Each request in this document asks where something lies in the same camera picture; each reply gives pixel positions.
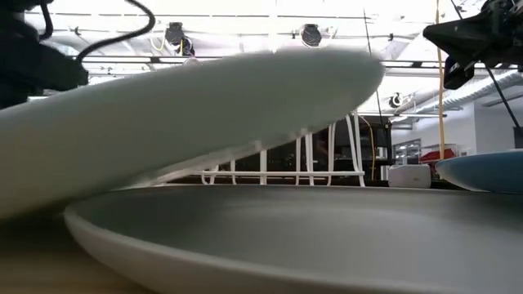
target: plate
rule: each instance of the plate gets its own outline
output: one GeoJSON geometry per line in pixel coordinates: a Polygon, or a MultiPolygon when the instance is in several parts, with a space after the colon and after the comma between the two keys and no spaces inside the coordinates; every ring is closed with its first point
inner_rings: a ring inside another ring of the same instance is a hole
{"type": "Polygon", "coordinates": [[[342,118],[378,88],[359,51],[257,53],[81,87],[0,111],[0,220],[186,176],[342,118]]]}
{"type": "Polygon", "coordinates": [[[523,200],[429,189],[174,186],[72,204],[72,235],[160,293],[520,293],[523,200]]]}
{"type": "Polygon", "coordinates": [[[446,159],[436,164],[436,170],[465,189],[523,194],[521,163],[523,150],[511,150],[446,159]]]}

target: wall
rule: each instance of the wall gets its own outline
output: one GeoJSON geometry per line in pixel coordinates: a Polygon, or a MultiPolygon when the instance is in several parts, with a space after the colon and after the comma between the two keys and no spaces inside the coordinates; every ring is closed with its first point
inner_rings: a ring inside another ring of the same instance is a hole
{"type": "MultiPolygon", "coordinates": [[[[447,111],[444,118],[445,143],[457,144],[460,152],[476,153],[476,128],[474,104],[463,106],[462,111],[447,111]]],[[[423,118],[413,125],[413,130],[393,130],[392,144],[421,139],[422,146],[440,143],[438,118],[423,118]]]]}
{"type": "MultiPolygon", "coordinates": [[[[518,122],[523,122],[520,109],[513,108],[513,111],[518,122]]],[[[475,123],[478,154],[514,149],[514,123],[503,105],[483,107],[475,103],[475,123]]]]}

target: plate rim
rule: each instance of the plate rim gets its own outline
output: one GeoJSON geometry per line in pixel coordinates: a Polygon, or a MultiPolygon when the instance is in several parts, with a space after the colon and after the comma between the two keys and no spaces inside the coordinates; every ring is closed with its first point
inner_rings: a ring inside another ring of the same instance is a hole
{"type": "Polygon", "coordinates": [[[90,221],[81,217],[74,209],[74,203],[69,205],[64,211],[64,219],[68,231],[75,237],[74,231],[82,231],[83,234],[94,236],[98,239],[104,239],[106,242],[118,244],[119,246],[132,247],[135,250],[159,254],[166,256],[171,260],[181,260],[187,263],[212,267],[216,270],[224,270],[228,272],[242,272],[251,276],[263,276],[265,278],[287,280],[297,283],[312,283],[316,285],[325,285],[330,287],[339,287],[345,290],[352,291],[372,291],[377,293],[430,293],[451,290],[448,288],[442,289],[430,284],[417,284],[402,281],[394,281],[387,279],[369,279],[369,278],[354,278],[343,277],[333,278],[328,274],[313,274],[307,273],[300,269],[283,269],[274,265],[261,265],[249,261],[238,261],[225,257],[213,256],[204,253],[191,252],[175,247],[169,247],[150,241],[127,236],[125,234],[117,233],[110,229],[103,229],[90,221]]]}

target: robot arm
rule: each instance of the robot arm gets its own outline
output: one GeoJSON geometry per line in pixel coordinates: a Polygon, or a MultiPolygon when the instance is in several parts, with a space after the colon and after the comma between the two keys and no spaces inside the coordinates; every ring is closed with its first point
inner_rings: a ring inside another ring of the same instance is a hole
{"type": "Polygon", "coordinates": [[[81,64],[40,43],[24,11],[52,0],[0,2],[0,109],[27,101],[42,89],[67,91],[87,84],[81,64]]]}
{"type": "Polygon", "coordinates": [[[458,89],[474,77],[474,64],[523,65],[523,0],[487,0],[481,12],[463,20],[429,25],[423,37],[449,57],[444,85],[458,89]]]}

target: ceiling pipe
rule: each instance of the ceiling pipe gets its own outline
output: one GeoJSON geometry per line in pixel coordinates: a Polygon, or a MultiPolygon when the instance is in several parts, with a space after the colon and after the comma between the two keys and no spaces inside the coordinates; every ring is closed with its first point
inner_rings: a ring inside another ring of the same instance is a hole
{"type": "MultiPolygon", "coordinates": [[[[120,18],[122,14],[107,15],[97,14],[98,18],[103,21],[92,22],[92,15],[90,13],[54,13],[53,20],[56,22],[55,31],[59,29],[66,29],[64,25],[80,26],[84,29],[91,26],[93,29],[104,30],[107,27],[118,28],[117,31],[127,30],[127,25],[138,24],[145,21],[145,16],[125,15],[126,22],[123,23],[120,18]]],[[[176,20],[183,22],[185,31],[187,33],[204,31],[214,31],[214,33],[237,33],[256,34],[265,33],[268,29],[278,29],[278,33],[290,33],[292,29],[297,29],[307,23],[316,23],[320,25],[321,30],[326,27],[334,26],[340,28],[342,32],[338,32],[338,36],[352,35],[358,32],[358,27],[364,22],[362,16],[357,17],[341,17],[341,16],[198,16],[198,15],[156,15],[159,23],[156,25],[154,32],[162,33],[164,31],[165,23],[176,20]]],[[[27,21],[34,26],[43,26],[42,16],[40,12],[32,11],[28,13],[27,21]]],[[[389,38],[388,36],[395,32],[403,32],[405,36],[396,35],[394,38],[408,38],[410,34],[421,31],[426,25],[422,23],[404,23],[395,22],[394,24],[384,24],[382,22],[368,21],[373,26],[375,34],[380,37],[389,38]]]]}
{"type": "MultiPolygon", "coordinates": [[[[40,11],[26,11],[25,15],[41,15],[40,11]]],[[[73,16],[73,17],[89,17],[92,16],[90,12],[55,12],[54,16],[73,16]]],[[[144,13],[133,13],[133,14],[121,14],[121,13],[97,13],[97,15],[102,17],[122,17],[122,16],[131,16],[131,17],[149,17],[144,13]]],[[[231,15],[231,14],[163,14],[163,13],[154,13],[154,16],[161,18],[181,18],[181,17],[192,17],[192,18],[270,18],[270,15],[231,15]]],[[[293,15],[279,15],[279,18],[294,18],[294,19],[319,19],[319,20],[364,20],[363,16],[353,15],[353,16],[321,16],[321,15],[309,15],[309,16],[293,16],[293,15]]],[[[367,17],[367,21],[375,20],[373,17],[367,17]]]]}
{"type": "Polygon", "coordinates": [[[407,96],[404,96],[404,102],[400,107],[395,109],[395,113],[401,114],[405,111],[408,111],[409,109],[412,109],[415,107],[415,105],[420,105],[422,103],[425,103],[429,101],[430,99],[433,99],[434,97],[438,96],[438,93],[440,92],[439,87],[433,87],[433,88],[423,88],[420,90],[417,90],[413,93],[408,94],[407,96]]]}
{"type": "MultiPolygon", "coordinates": [[[[523,84],[523,76],[517,70],[509,70],[497,75],[496,81],[498,82],[499,87],[504,90],[512,86],[523,84]]],[[[456,91],[446,91],[443,95],[443,107],[444,109],[458,107],[468,102],[478,100],[482,97],[492,95],[496,92],[496,87],[490,77],[471,80],[465,84],[465,86],[459,88],[456,91]]],[[[437,100],[433,100],[428,104],[420,106],[418,101],[426,98],[426,96],[413,98],[413,100],[416,101],[416,105],[418,106],[414,110],[414,113],[423,114],[431,112],[439,107],[439,101],[437,100]]]]}
{"type": "MultiPolygon", "coordinates": [[[[439,78],[440,73],[437,69],[387,69],[386,71],[387,77],[402,77],[402,78],[439,78]]],[[[489,75],[486,73],[486,71],[480,71],[474,75],[475,78],[487,78],[489,75]]],[[[418,91],[429,91],[430,89],[420,89],[418,91]]],[[[412,92],[408,95],[405,95],[406,97],[411,97],[413,95],[420,95],[421,93],[412,92]]]]}
{"type": "Polygon", "coordinates": [[[379,52],[379,57],[381,60],[396,60],[409,44],[410,42],[394,39],[379,52]]]}
{"type": "MultiPolygon", "coordinates": [[[[53,32],[53,36],[55,36],[55,37],[68,37],[73,32],[74,31],[71,31],[70,29],[55,29],[55,31],[53,32]]],[[[131,32],[131,30],[112,31],[112,30],[109,30],[109,29],[81,29],[81,32],[83,34],[86,34],[87,36],[90,36],[90,37],[94,36],[94,37],[103,38],[104,35],[107,34],[107,33],[129,33],[129,32],[131,32]]],[[[187,32],[187,34],[189,36],[195,36],[197,38],[205,38],[206,36],[238,37],[240,34],[241,34],[241,37],[267,38],[267,36],[269,35],[269,33],[209,33],[209,32],[205,33],[205,32],[199,32],[199,31],[191,31],[191,30],[188,30],[186,32],[187,32]]],[[[148,33],[147,35],[139,36],[137,38],[149,38],[149,37],[161,38],[164,34],[165,34],[165,29],[164,30],[156,29],[152,33],[148,33]]],[[[277,35],[279,37],[293,38],[293,34],[292,33],[275,33],[275,35],[277,35]]],[[[376,40],[376,39],[389,38],[389,36],[387,36],[387,35],[371,35],[371,36],[369,36],[369,38],[372,41],[372,40],[376,40]]],[[[356,35],[351,35],[351,36],[348,36],[348,35],[337,34],[335,39],[336,40],[366,40],[367,36],[364,36],[364,35],[357,35],[357,36],[356,35]]],[[[414,41],[414,38],[412,38],[411,36],[406,34],[406,35],[398,35],[398,36],[394,37],[394,40],[390,41],[390,43],[399,42],[399,43],[410,44],[413,41],[414,41]]]]}

